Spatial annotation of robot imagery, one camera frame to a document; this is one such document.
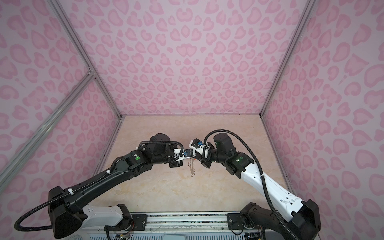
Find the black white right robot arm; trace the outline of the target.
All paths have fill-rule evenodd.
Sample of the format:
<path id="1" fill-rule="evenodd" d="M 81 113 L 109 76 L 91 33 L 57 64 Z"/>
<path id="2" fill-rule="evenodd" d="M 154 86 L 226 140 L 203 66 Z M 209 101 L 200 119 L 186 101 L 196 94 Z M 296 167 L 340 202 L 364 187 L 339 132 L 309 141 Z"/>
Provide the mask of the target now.
<path id="1" fill-rule="evenodd" d="M 230 175 L 248 183 L 265 197 L 267 209 L 249 203 L 241 210 L 244 227 L 261 227 L 263 232 L 273 230 L 286 240 L 316 238 L 322 228 L 319 206 L 313 200 L 304 201 L 269 177 L 240 136 L 219 129 L 208 133 L 202 141 L 192 140 L 189 146 L 207 169 L 212 163 L 219 163 Z"/>

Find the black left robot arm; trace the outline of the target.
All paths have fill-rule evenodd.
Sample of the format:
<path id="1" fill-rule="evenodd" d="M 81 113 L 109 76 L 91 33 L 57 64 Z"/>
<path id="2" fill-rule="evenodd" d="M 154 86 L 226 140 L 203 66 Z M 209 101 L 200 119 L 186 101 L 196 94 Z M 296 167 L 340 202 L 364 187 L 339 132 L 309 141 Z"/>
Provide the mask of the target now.
<path id="1" fill-rule="evenodd" d="M 48 212 L 56 239 L 63 239 L 89 227 L 104 227 L 107 233 L 132 230 L 136 224 L 124 204 L 92 207 L 90 202 L 113 187 L 150 171 L 154 165 L 182 166 L 183 161 L 200 156 L 200 140 L 185 149 L 165 134 L 156 134 L 140 142 L 136 150 L 116 158 L 105 171 L 72 187 L 55 187 L 49 192 Z"/>

